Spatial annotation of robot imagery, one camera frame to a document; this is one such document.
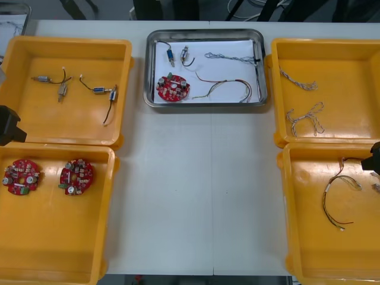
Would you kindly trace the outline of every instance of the circuit board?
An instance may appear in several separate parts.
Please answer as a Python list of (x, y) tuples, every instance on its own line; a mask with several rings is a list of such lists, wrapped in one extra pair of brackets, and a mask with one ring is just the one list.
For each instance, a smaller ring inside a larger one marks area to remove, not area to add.
[(165, 101), (178, 102), (188, 96), (190, 85), (183, 77), (169, 73), (167, 77), (159, 78), (156, 89)]
[(83, 194), (93, 183), (94, 170), (84, 159), (74, 159), (66, 163), (59, 179), (59, 187), (65, 195)]
[(14, 195), (27, 195), (35, 191), (40, 177), (39, 167), (29, 159), (16, 160), (5, 168), (2, 184)]

